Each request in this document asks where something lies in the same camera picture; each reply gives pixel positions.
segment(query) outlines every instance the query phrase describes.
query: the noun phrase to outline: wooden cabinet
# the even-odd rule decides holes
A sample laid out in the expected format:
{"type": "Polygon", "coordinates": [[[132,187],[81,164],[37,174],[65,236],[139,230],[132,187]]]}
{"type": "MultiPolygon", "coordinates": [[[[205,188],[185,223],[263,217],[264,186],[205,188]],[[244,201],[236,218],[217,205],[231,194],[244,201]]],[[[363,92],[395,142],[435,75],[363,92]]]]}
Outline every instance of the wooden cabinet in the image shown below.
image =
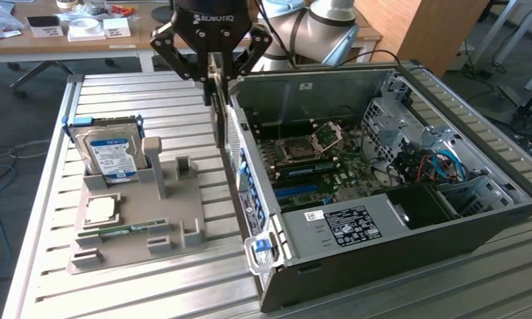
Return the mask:
{"type": "MultiPolygon", "coordinates": [[[[441,76],[488,0],[355,0],[355,7],[383,34],[376,49],[416,59],[441,76]]],[[[375,53],[373,61],[392,60],[375,53]]]]}

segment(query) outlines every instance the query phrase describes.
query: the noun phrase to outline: metal slotted surface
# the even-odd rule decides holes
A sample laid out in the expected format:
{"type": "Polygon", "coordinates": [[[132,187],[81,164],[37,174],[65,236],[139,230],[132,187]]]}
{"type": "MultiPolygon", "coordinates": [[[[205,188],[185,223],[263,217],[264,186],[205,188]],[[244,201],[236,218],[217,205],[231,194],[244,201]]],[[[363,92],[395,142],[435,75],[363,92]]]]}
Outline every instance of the metal slotted surface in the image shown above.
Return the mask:
{"type": "MultiPolygon", "coordinates": [[[[425,72],[416,77],[532,183],[524,151],[425,72]]],[[[163,138],[163,157],[192,156],[209,249],[69,275],[84,165],[68,139],[57,136],[46,162],[53,174],[49,178],[44,172],[41,179],[20,257],[25,264],[16,269],[5,318],[532,318],[532,218],[468,255],[261,314],[208,109],[200,91],[187,83],[172,72],[87,76],[83,84],[69,84],[63,110],[92,116],[140,111],[147,135],[163,138]]],[[[444,121],[417,99],[413,109],[431,125],[444,121]]]]}

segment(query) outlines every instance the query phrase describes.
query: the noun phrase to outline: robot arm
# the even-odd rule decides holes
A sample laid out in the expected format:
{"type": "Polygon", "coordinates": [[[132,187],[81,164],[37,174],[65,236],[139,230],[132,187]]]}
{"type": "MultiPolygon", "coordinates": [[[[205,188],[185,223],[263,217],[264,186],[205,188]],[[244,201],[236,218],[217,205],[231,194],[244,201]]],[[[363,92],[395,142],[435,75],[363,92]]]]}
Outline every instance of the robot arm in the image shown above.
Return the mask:
{"type": "Polygon", "coordinates": [[[172,0],[172,6],[171,22],[153,32],[151,45],[184,80],[204,84],[205,104],[209,105],[209,54],[221,55],[221,77],[228,81],[251,73],[268,49],[271,36],[252,23],[245,0],[172,0]],[[251,34],[251,45],[235,58],[235,48],[247,33],[251,34]],[[180,54],[175,35],[195,51],[197,62],[189,62],[180,54]]]}
{"type": "MultiPolygon", "coordinates": [[[[265,17],[291,56],[299,54],[329,66],[343,62],[359,33],[353,2],[316,0],[305,8],[304,0],[263,0],[265,17]]],[[[287,56],[279,43],[273,43],[253,71],[288,69],[287,56]]]]}

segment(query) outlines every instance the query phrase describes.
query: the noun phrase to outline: blue cable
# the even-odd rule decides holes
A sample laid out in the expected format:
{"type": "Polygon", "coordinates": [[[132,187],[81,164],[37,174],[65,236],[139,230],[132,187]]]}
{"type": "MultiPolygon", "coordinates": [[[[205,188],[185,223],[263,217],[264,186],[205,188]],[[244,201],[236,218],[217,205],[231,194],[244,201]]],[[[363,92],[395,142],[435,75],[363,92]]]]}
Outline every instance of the blue cable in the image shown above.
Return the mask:
{"type": "Polygon", "coordinates": [[[445,174],[444,170],[441,169],[441,167],[439,165],[439,162],[437,162],[437,155],[439,154],[447,156],[453,161],[453,164],[455,164],[457,170],[461,172],[461,180],[464,181],[465,176],[464,176],[464,170],[463,170],[461,162],[459,161],[459,159],[453,155],[453,153],[451,151],[448,151],[448,150],[441,150],[436,154],[433,154],[433,167],[435,167],[437,173],[441,175],[443,178],[447,178],[447,174],[445,174]]]}
{"type": "Polygon", "coordinates": [[[6,267],[12,263],[12,249],[9,248],[6,233],[4,231],[4,226],[1,224],[1,220],[0,220],[0,235],[4,240],[4,246],[6,247],[6,262],[4,264],[4,268],[0,270],[0,275],[1,275],[1,273],[6,270],[6,267]]]}
{"type": "Polygon", "coordinates": [[[4,190],[8,188],[8,186],[10,186],[12,183],[14,182],[14,180],[16,180],[16,175],[17,175],[17,171],[16,171],[16,167],[13,167],[13,166],[10,166],[10,165],[2,165],[2,164],[0,164],[0,167],[9,168],[9,170],[12,171],[12,177],[9,178],[8,183],[6,183],[2,187],[0,187],[0,192],[1,192],[1,191],[4,191],[4,190]]]}

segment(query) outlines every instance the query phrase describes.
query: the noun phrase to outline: hard drive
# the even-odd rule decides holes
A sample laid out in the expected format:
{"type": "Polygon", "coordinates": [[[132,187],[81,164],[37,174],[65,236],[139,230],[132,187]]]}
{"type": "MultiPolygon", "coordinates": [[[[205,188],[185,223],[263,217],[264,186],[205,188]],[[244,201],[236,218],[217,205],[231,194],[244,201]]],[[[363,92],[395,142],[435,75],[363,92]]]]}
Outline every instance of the hard drive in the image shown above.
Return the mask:
{"type": "Polygon", "coordinates": [[[141,153],[141,116],[123,118],[75,118],[65,132],[81,154],[87,173],[104,175],[108,183],[136,179],[139,169],[148,168],[141,153]]]}

